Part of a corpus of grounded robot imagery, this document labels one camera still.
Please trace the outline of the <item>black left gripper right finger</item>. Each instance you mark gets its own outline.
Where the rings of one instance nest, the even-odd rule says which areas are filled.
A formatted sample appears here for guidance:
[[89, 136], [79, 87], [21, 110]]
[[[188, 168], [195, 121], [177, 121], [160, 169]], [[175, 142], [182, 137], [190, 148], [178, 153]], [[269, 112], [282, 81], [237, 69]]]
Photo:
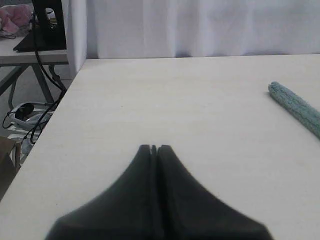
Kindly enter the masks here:
[[157, 151], [157, 187], [168, 240], [271, 240], [262, 223], [215, 197], [169, 145]]

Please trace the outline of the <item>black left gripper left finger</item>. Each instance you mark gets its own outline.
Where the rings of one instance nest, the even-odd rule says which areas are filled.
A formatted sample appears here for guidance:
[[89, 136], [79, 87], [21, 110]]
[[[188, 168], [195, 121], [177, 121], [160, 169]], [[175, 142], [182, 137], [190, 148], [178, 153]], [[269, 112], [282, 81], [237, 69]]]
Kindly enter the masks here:
[[154, 146], [141, 145], [122, 175], [99, 196], [60, 217], [48, 240], [154, 240]]

